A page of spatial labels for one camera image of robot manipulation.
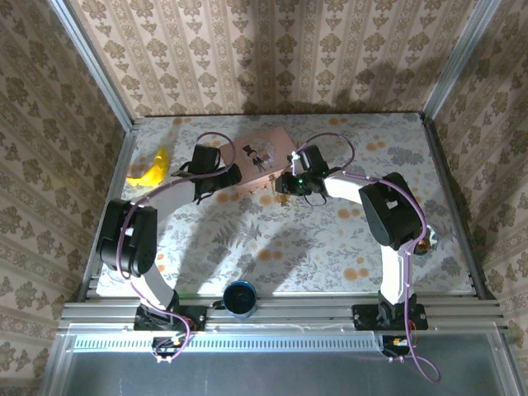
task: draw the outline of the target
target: purple cable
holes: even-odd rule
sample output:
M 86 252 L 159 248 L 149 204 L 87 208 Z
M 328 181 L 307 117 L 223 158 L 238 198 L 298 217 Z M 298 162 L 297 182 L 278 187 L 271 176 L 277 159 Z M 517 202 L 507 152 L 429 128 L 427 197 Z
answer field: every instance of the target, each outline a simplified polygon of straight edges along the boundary
M 161 193 L 162 191 L 165 191 L 168 188 L 171 188 L 171 187 L 175 186 L 176 184 L 183 183 L 183 182 L 189 182 L 191 180 L 196 180 L 196 179 L 203 179 L 203 178 L 206 178 L 206 177 L 218 176 L 218 175 L 221 175 L 222 173 L 226 173 L 233 166 L 234 160 L 235 160 L 235 158 L 237 156 L 233 141 L 229 137 L 227 137 L 225 134 L 221 134 L 219 132 L 205 132 L 204 134 L 201 134 L 200 136 L 198 136 L 198 138 L 196 139 L 196 142 L 198 143 L 201 138 L 203 138 L 204 136 L 206 136 L 208 134 L 217 134 L 218 136 L 221 136 L 224 139 L 226 139 L 229 142 L 229 144 L 231 144 L 231 149 L 233 149 L 233 158 L 231 159 L 231 162 L 229 163 L 229 165 L 227 165 L 225 167 L 225 169 L 223 169 L 221 171 L 207 173 L 205 175 L 193 175 L 193 176 L 189 176 L 189 177 L 183 177 L 181 179 L 173 180 L 170 183 L 167 183 L 167 184 L 165 184 L 163 186 L 155 188 L 154 190 L 150 191 L 148 194 L 146 194 L 145 196 L 143 196 L 139 200 L 137 200 L 130 207 L 129 213 L 125 216 L 125 220 L 123 221 L 123 226 L 121 227 L 121 232 L 120 232 L 119 238 L 117 240 L 117 251 L 115 252 L 115 266 L 117 267 L 117 270 L 119 271 L 121 276 L 123 276 L 123 278 L 126 281 L 128 281 L 132 277 L 132 275 L 126 276 L 125 273 L 123 272 L 123 266 L 121 265 L 121 253 L 123 252 L 123 244 L 125 242 L 125 234 L 126 234 L 127 228 L 129 227 L 130 219 L 132 219 L 132 215 L 138 209 L 138 207 L 140 205 L 142 205 L 143 203 L 148 202 L 151 198 L 155 197 L 157 194 Z M 177 318 L 177 319 L 181 320 L 185 324 L 185 327 L 186 327 L 185 341 L 183 342 L 183 345 L 178 350 L 178 352 L 175 353 L 173 356 L 171 356 L 171 359 L 177 357 L 180 353 L 182 353 L 182 351 L 185 349 L 185 347 L 189 343 L 189 338 L 190 338 L 190 335 L 191 335 L 191 328 L 189 328 L 189 323 L 187 323 L 187 321 L 182 316 L 180 316 L 180 315 L 178 315 L 176 313 L 164 311 L 164 310 L 159 309 L 156 306 L 154 306 L 150 301 L 145 299 L 145 297 L 141 293 L 139 293 L 139 291 L 134 287 L 134 285 L 132 285 L 132 290 L 135 291 L 135 293 L 138 295 L 138 297 L 140 297 L 141 299 L 144 299 L 148 303 L 148 305 L 150 305 L 150 307 L 153 308 L 154 310 L 158 311 L 161 314 L 167 314 L 169 316 L 173 316 L 174 318 Z
M 352 156 L 351 158 L 345 163 L 345 165 L 342 166 L 342 170 L 345 170 L 346 167 L 348 167 L 348 165 L 350 165 L 352 163 L 352 161 L 354 161 L 354 158 L 356 157 L 356 149 L 354 148 L 354 144 L 352 144 L 352 142 L 350 141 L 350 139 L 348 139 L 346 136 L 343 136 L 342 134 L 336 134 L 334 132 L 322 132 L 321 134 L 316 134 L 314 136 L 312 136 L 310 139 L 306 140 L 303 144 L 301 144 L 299 146 L 299 148 L 297 148 L 297 151 L 296 153 L 300 152 L 300 151 L 303 151 L 304 149 L 306 149 L 306 146 L 308 145 L 308 143 L 310 143 L 312 140 L 315 140 L 316 138 L 319 138 L 321 136 L 336 136 L 338 137 L 339 139 L 343 139 L 346 141 L 346 143 L 350 146 L 351 150 L 352 150 Z
M 359 180 L 367 180 L 369 182 L 380 182 L 381 184 L 385 184 L 386 186 L 389 186 L 390 188 L 393 188 L 396 190 L 403 198 L 405 198 L 408 203 L 412 206 L 412 208 L 416 211 L 418 217 L 420 218 L 420 222 L 422 223 L 422 232 L 418 236 L 418 238 L 414 239 L 412 243 L 407 247 L 405 250 L 405 255 L 403 257 L 403 265 L 404 269 L 406 271 L 406 279 L 404 280 L 404 295 L 405 298 L 404 306 L 403 306 L 403 320 L 405 321 L 405 334 L 408 339 L 408 345 L 409 345 L 409 351 L 411 352 L 411 357 L 414 360 L 414 363 L 416 367 L 418 368 L 418 371 L 428 380 L 429 382 L 432 382 L 433 384 L 438 384 L 441 381 L 441 374 L 438 368 L 432 363 L 431 361 L 427 360 L 424 357 L 417 356 L 416 352 L 414 351 L 414 346 L 411 343 L 411 330 L 409 328 L 409 287 L 411 285 L 411 279 L 410 279 L 410 268 L 411 268 L 411 262 L 410 262 L 410 256 L 414 252 L 414 248 L 416 245 L 425 238 L 427 234 L 427 221 L 426 217 L 422 212 L 422 208 L 420 208 L 420 205 L 400 186 L 392 183 L 391 181 L 387 181 L 385 179 L 379 179 L 377 177 L 368 177 L 368 176 L 362 176 L 362 175 L 356 175 L 354 173 L 349 172 L 343 172 L 343 174 L 346 177 L 350 177 L 353 179 L 359 179 Z M 426 372 L 423 370 L 422 366 L 420 365 L 419 361 L 423 361 L 426 364 L 428 364 L 436 373 L 437 378 L 433 379 L 431 378 Z

